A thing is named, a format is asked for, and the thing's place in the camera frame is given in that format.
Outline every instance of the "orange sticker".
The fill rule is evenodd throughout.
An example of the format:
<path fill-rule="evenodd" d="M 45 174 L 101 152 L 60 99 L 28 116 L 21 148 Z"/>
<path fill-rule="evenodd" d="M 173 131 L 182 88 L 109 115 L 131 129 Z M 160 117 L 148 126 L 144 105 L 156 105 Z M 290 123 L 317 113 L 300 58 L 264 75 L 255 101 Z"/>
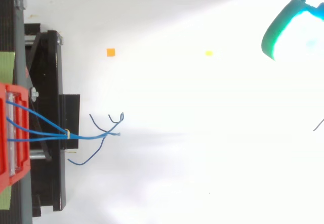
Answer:
<path fill-rule="evenodd" d="M 114 57 L 116 55 L 115 49 L 107 49 L 107 56 Z"/>

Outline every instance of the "screw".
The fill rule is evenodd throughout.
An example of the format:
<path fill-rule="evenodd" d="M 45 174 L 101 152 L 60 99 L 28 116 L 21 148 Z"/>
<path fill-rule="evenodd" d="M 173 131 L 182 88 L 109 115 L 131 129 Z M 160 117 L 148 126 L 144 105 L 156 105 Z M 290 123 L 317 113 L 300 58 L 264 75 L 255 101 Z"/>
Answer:
<path fill-rule="evenodd" d="M 60 35 L 57 37 L 57 44 L 59 46 L 64 45 L 64 38 L 62 36 L 60 36 Z"/>
<path fill-rule="evenodd" d="M 15 0 L 15 7 L 19 10 L 25 10 L 27 8 L 27 0 Z"/>
<path fill-rule="evenodd" d="M 32 87 L 30 89 L 30 97 L 33 102 L 35 102 L 36 99 L 39 97 L 39 93 L 36 91 L 36 88 Z"/>

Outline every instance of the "red clip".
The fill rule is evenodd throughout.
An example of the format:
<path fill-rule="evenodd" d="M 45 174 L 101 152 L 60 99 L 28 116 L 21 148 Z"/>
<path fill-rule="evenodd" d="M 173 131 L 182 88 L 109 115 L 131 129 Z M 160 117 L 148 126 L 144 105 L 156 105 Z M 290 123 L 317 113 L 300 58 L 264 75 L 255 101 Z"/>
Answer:
<path fill-rule="evenodd" d="M 17 85 L 0 83 L 0 192 L 21 180 L 30 171 L 29 142 L 16 142 L 17 167 L 15 174 L 9 173 L 9 152 L 7 141 L 6 93 L 15 94 L 15 103 L 28 108 L 28 90 Z M 18 125 L 29 129 L 28 111 L 15 107 Z M 16 139 L 29 139 L 29 133 L 16 128 Z"/>

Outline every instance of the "wire bundle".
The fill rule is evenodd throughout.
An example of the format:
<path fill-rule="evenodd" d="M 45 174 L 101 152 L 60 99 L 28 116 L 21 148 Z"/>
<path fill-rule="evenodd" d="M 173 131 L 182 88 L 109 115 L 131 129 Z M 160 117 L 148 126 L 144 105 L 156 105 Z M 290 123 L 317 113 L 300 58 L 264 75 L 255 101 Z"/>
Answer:
<path fill-rule="evenodd" d="M 7 104 L 11 104 L 13 106 L 19 107 L 23 110 L 28 111 L 29 113 L 32 113 L 34 115 L 36 115 L 38 118 L 41 118 L 42 120 L 44 120 L 46 123 L 50 124 L 51 126 L 53 126 L 54 128 L 56 128 L 57 130 L 59 130 L 60 132 L 62 132 L 63 134 L 57 134 L 57 133 L 45 133 L 45 132 L 40 132 L 40 131 L 35 131 L 35 130 L 30 130 L 30 129 L 26 129 L 18 124 L 16 124 L 15 122 L 13 122 L 10 118 L 7 117 L 7 121 L 9 123 L 11 123 L 13 126 L 29 132 L 31 134 L 35 134 L 35 135 L 41 135 L 41 136 L 46 136 L 43 138 L 35 138 L 35 139 L 8 139 L 8 142 L 39 142 L 39 141 L 50 141 L 50 140 L 69 140 L 69 139 L 78 139 L 78 140 L 94 140 L 94 139 L 102 139 L 101 145 L 99 147 L 99 149 L 84 163 L 75 163 L 72 160 L 68 159 L 69 162 L 75 164 L 75 165 L 84 165 L 86 164 L 91 158 L 93 158 L 101 149 L 106 137 L 108 135 L 112 135 L 112 136 L 120 136 L 120 133 L 113 133 L 112 131 L 124 120 L 124 113 L 120 114 L 120 119 L 119 121 L 113 121 L 109 115 L 109 119 L 111 120 L 111 122 L 113 122 L 115 125 L 113 128 L 111 128 L 110 130 L 106 131 L 101 129 L 94 121 L 92 115 L 90 115 L 94 125 L 101 131 L 103 131 L 104 133 L 95 137 L 83 137 L 83 136 L 78 136 L 75 134 L 70 133 L 69 130 L 66 129 L 62 129 L 61 127 L 59 127 L 58 125 L 56 125 L 55 123 L 51 122 L 50 120 L 48 120 L 47 118 L 45 118 L 44 116 L 38 114 L 37 112 L 26 108 L 20 104 L 16 104 L 10 101 L 6 101 Z"/>

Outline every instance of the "green tape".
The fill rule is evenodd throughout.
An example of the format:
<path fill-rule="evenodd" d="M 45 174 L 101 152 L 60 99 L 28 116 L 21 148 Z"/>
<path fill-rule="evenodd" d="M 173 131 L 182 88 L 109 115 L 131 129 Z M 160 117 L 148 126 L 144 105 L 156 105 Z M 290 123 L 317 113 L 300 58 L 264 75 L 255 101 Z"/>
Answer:
<path fill-rule="evenodd" d="M 15 52 L 0 52 L 0 83 L 12 84 Z"/>
<path fill-rule="evenodd" d="M 6 187 L 0 193 L 0 210 L 9 210 L 10 209 L 10 200 L 11 200 L 11 186 Z"/>
<path fill-rule="evenodd" d="M 0 83 L 12 84 L 14 78 L 15 52 L 0 52 Z M 11 186 L 0 193 L 0 210 L 9 210 Z"/>

